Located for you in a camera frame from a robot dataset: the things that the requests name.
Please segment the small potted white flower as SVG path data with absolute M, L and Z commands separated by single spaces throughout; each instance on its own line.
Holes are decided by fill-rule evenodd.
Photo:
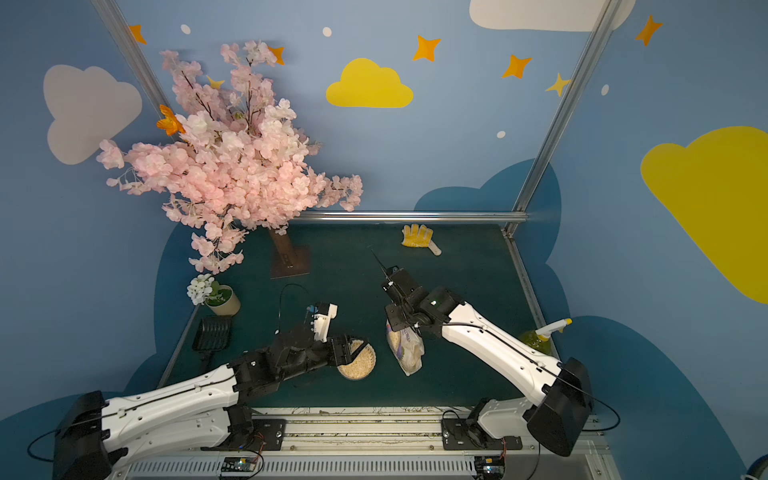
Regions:
M 195 306 L 206 305 L 217 316 L 234 316 L 241 309 L 241 302 L 234 290 L 220 284 L 211 274 L 193 278 L 186 289 Z

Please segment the left green circuit board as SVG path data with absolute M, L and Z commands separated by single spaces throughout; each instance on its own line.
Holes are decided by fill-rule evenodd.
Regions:
M 256 473 L 260 466 L 257 457 L 228 456 L 222 461 L 220 475 L 224 477 L 250 476 Z

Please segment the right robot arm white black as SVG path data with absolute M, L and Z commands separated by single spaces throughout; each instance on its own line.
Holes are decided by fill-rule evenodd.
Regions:
M 575 358 L 565 362 L 536 350 L 484 318 L 454 292 L 427 291 L 405 269 L 382 269 L 381 284 L 392 303 L 385 307 L 393 330 L 428 331 L 458 345 L 511 382 L 521 398 L 483 399 L 463 420 L 464 435 L 482 449 L 525 428 L 543 448 L 568 457 L 594 405 L 589 373 Z

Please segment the green circuit board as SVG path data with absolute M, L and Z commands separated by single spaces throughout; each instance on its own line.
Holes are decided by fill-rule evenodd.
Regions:
M 505 461 L 501 457 L 474 457 L 476 480 L 502 480 L 505 474 Z
M 257 457 L 228 456 L 222 461 L 220 475 L 224 477 L 250 476 L 256 473 L 260 466 Z

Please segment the right green circuit board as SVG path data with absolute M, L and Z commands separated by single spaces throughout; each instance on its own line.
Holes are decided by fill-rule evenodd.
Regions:
M 505 461 L 501 457 L 474 457 L 476 480 L 502 480 L 505 474 Z

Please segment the instant oats bag white purple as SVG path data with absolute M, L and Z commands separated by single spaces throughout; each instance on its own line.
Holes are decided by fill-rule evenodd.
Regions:
M 390 323 L 387 323 L 386 336 L 390 350 L 406 376 L 411 376 L 422 368 L 424 343 L 412 327 L 395 331 Z

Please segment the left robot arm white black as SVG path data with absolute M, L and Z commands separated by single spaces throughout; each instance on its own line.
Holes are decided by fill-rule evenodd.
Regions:
M 145 457 L 194 448 L 258 450 L 250 402 L 285 380 L 349 365 L 368 344 L 349 335 L 319 339 L 301 325 L 184 382 L 111 399 L 100 391 L 84 394 L 52 432 L 52 476 L 105 479 Z

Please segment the pink cherry blossom tree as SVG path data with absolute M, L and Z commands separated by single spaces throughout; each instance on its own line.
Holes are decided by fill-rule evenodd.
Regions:
M 165 145 L 135 143 L 128 151 L 103 140 L 96 158 L 121 172 L 108 186 L 130 195 L 167 194 L 165 215 L 194 231 L 191 265 L 210 274 L 243 261 L 238 246 L 249 232 L 264 228 L 282 236 L 303 211 L 352 211 L 363 194 L 359 176 L 328 176 L 308 164 L 318 144 L 294 126 L 290 101 L 277 99 L 272 80 L 255 70 L 279 64 L 273 49 L 247 41 L 223 45 L 221 55 L 232 68 L 228 89 L 201 83 L 198 62 L 163 51 L 162 67 L 182 111 L 170 109 L 185 133 L 169 136 Z

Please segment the orange butterfly decoration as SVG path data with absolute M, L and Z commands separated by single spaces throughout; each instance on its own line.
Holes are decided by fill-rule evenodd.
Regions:
M 184 134 L 185 130 L 181 122 L 176 118 L 174 112 L 165 105 L 159 106 L 162 118 L 156 122 L 156 127 L 163 130 L 167 136 Z

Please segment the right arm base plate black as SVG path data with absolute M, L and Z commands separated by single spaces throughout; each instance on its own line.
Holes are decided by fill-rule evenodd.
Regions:
M 500 439 L 491 437 L 479 424 L 479 414 L 490 402 L 483 398 L 471 410 L 467 417 L 461 417 L 455 410 L 448 409 L 441 415 L 441 432 L 445 450 L 505 450 L 523 449 L 520 436 L 508 436 Z

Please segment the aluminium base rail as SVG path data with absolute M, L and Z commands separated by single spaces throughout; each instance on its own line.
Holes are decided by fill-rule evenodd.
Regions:
M 501 457 L 503 479 L 617 479 L 610 447 L 588 421 L 589 432 L 568 457 L 543 448 L 519 431 L 523 449 L 445 450 L 441 415 L 463 407 L 260 408 L 254 416 L 287 421 L 280 451 L 187 449 L 140 459 L 112 473 L 114 479 L 474 479 L 474 457 Z M 228 456 L 257 457 L 250 476 L 220 475 Z

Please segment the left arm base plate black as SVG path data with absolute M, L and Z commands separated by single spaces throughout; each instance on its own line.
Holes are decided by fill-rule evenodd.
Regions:
M 287 425 L 285 419 L 254 416 L 253 410 L 247 406 L 228 407 L 226 412 L 230 421 L 228 436 L 216 446 L 203 447 L 204 451 L 247 450 L 263 453 L 281 450 Z

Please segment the yellow work glove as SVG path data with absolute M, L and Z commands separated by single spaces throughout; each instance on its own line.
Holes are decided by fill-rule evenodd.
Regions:
M 433 241 L 433 230 L 426 225 L 405 225 L 402 229 L 403 239 L 401 244 L 408 248 L 427 248 L 435 256 L 440 256 L 442 250 Z

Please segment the white woven breakfast bowl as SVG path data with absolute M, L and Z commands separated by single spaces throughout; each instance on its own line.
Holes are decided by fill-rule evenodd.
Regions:
M 338 366 L 337 370 L 348 380 L 362 380 L 372 373 L 375 364 L 375 350 L 367 344 L 350 364 Z

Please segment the yellow green spray bottle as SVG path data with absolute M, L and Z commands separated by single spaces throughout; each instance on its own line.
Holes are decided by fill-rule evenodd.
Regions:
M 524 332 L 519 340 L 534 350 L 537 350 L 546 355 L 553 355 L 553 343 L 551 341 L 552 334 L 554 332 L 562 333 L 563 330 L 571 325 L 573 320 L 571 318 L 564 318 L 550 324 L 547 324 L 536 330 L 530 330 Z

